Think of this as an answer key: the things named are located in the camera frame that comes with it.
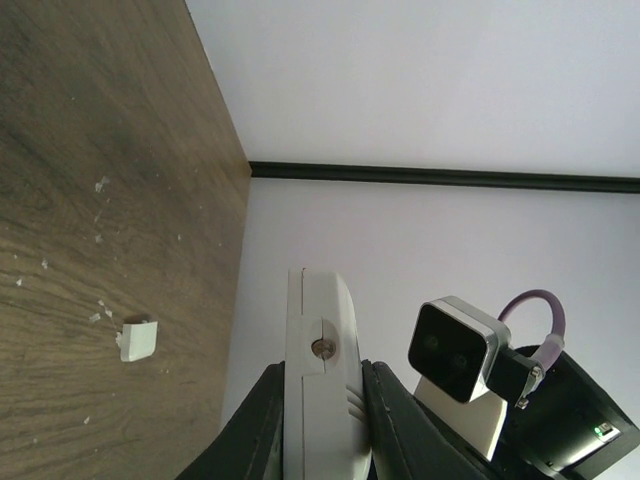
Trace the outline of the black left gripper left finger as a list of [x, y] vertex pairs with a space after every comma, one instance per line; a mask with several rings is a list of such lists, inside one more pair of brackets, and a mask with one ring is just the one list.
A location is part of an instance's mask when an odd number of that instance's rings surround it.
[[266, 367], [215, 440], [178, 480], [282, 480], [284, 364]]

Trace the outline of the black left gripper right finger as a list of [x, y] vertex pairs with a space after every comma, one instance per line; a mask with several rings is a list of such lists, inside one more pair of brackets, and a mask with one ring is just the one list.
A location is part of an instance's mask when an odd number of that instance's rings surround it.
[[383, 362], [361, 362], [370, 479], [498, 479], [488, 461], [427, 413]]

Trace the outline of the white battery compartment cover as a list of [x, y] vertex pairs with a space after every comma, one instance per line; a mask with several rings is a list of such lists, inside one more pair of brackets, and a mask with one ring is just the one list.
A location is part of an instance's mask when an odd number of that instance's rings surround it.
[[158, 323], [124, 324], [120, 337], [120, 359], [130, 363], [152, 356], [157, 346]]

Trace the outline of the white remote control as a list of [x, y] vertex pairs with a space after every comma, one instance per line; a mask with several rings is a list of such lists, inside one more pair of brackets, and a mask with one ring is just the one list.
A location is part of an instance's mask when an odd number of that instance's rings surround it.
[[355, 309], [335, 272], [288, 274], [283, 476], [365, 479], [372, 462]]

